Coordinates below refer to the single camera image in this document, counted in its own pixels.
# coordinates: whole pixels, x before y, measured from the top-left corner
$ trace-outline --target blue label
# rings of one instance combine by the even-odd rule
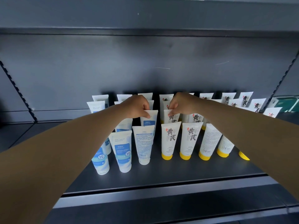
[[[100,147],[100,149],[92,158],[92,163],[94,164],[94,166],[102,166],[105,164],[106,159],[107,159],[107,155],[104,154],[103,148]]]
[[[118,160],[118,163],[127,163],[131,159],[131,149],[130,144],[115,145],[115,157]]]
[[[155,124],[155,120],[144,120],[143,125],[144,126],[151,126]]]
[[[108,146],[109,143],[110,143],[109,138],[107,138],[106,141],[105,141],[105,145]]]
[[[121,131],[128,131],[126,129],[116,129],[116,132],[121,132]]]

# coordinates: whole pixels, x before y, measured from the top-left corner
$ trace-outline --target yellow cap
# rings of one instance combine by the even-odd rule
[[[181,157],[182,159],[184,159],[184,160],[188,160],[188,159],[190,159],[191,155],[190,155],[190,156],[185,156],[185,155],[183,155],[183,154],[180,152],[180,157]]]
[[[244,153],[242,153],[241,151],[239,151],[239,156],[242,158],[242,159],[245,159],[245,160],[250,160],[247,156],[244,155]]]
[[[163,153],[162,153],[162,158],[165,159],[165,160],[170,160],[172,158],[172,155],[171,156],[166,156],[166,155],[163,155]]]
[[[219,156],[221,156],[221,157],[223,157],[223,158],[226,158],[226,157],[228,157],[228,155],[229,155],[229,154],[226,154],[226,153],[223,153],[222,151],[220,151],[219,148],[217,149],[216,152],[217,152],[217,154],[218,154]]]
[[[204,156],[203,154],[201,154],[200,152],[199,152],[199,157],[201,158],[201,159],[203,159],[203,160],[209,160],[211,157],[210,156]]]

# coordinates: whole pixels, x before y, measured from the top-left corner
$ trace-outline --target person's left hand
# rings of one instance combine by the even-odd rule
[[[144,110],[149,110],[150,105],[142,95],[133,95],[119,104],[127,113],[127,118],[145,117],[150,118],[150,114]]]

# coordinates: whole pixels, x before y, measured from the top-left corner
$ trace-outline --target person's right arm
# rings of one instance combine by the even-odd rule
[[[299,126],[177,93],[170,102],[170,115],[198,113],[207,118],[250,160],[299,200]]]

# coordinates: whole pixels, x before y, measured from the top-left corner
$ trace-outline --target person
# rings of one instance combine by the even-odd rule
[[[170,115],[200,113],[256,166],[299,199],[299,126],[177,93]],[[60,124],[0,154],[0,223],[42,223],[60,196],[125,118],[149,118],[148,101],[119,105]]]

